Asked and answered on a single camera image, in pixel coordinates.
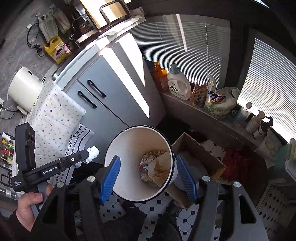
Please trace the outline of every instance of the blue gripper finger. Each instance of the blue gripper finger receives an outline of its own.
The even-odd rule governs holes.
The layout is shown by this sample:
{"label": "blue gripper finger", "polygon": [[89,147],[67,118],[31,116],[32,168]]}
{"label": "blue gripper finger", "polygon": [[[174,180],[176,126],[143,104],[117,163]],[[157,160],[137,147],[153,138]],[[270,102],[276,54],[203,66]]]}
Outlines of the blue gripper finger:
{"label": "blue gripper finger", "polygon": [[193,180],[189,170],[187,169],[182,156],[177,155],[176,159],[177,159],[178,174],[180,174],[181,176],[181,180],[183,182],[186,194],[190,201],[195,202],[198,198],[196,182]]}
{"label": "blue gripper finger", "polygon": [[104,203],[107,199],[109,199],[120,171],[120,158],[118,156],[114,156],[113,158],[115,158],[115,161],[113,162],[112,160],[113,164],[109,169],[109,172],[106,174],[106,177],[101,185],[101,203]]}

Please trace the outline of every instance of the sink faucet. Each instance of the sink faucet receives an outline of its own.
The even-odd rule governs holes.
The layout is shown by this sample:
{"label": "sink faucet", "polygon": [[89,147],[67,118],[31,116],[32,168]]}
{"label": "sink faucet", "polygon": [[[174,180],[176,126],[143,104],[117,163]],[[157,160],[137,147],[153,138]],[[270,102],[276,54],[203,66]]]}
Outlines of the sink faucet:
{"label": "sink faucet", "polygon": [[71,35],[69,36],[69,40],[73,40],[73,41],[75,42],[75,44],[77,45],[77,47],[80,48],[81,46],[80,46],[80,44],[76,41],[75,38],[76,38],[75,34],[71,34]]}

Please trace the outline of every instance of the detergent bag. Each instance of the detergent bag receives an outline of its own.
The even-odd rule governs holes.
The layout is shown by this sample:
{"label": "detergent bag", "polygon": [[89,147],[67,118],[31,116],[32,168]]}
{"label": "detergent bag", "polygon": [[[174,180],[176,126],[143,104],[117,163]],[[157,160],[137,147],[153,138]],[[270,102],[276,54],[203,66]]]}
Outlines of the detergent bag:
{"label": "detergent bag", "polygon": [[205,104],[208,111],[215,117],[221,118],[228,114],[235,107],[239,94],[240,90],[235,87],[225,87],[217,90],[214,77],[211,74],[209,75]]}

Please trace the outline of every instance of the window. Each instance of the window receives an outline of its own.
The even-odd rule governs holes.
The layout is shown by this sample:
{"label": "window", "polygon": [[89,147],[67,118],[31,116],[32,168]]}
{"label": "window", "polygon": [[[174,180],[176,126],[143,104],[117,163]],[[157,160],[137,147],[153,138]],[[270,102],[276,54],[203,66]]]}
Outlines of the window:
{"label": "window", "polygon": [[265,7],[267,7],[267,5],[264,2],[262,2],[261,0],[253,0],[253,1],[258,2],[258,3],[262,4],[262,5],[264,5]]}
{"label": "window", "polygon": [[287,141],[296,137],[296,66],[284,55],[255,39],[249,71],[238,103],[251,101],[251,111],[272,116],[273,128]]}
{"label": "window", "polygon": [[230,44],[227,20],[196,15],[148,18],[130,30],[143,57],[159,61],[167,71],[176,63],[192,83],[204,84],[212,74],[219,88],[225,81]]}

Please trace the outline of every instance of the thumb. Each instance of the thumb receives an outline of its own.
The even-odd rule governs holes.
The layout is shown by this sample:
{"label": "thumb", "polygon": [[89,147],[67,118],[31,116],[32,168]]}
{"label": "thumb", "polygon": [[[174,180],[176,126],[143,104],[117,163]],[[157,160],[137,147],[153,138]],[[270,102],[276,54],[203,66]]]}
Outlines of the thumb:
{"label": "thumb", "polygon": [[32,204],[37,204],[42,201],[42,193],[25,193],[18,200],[18,209],[28,209]]}

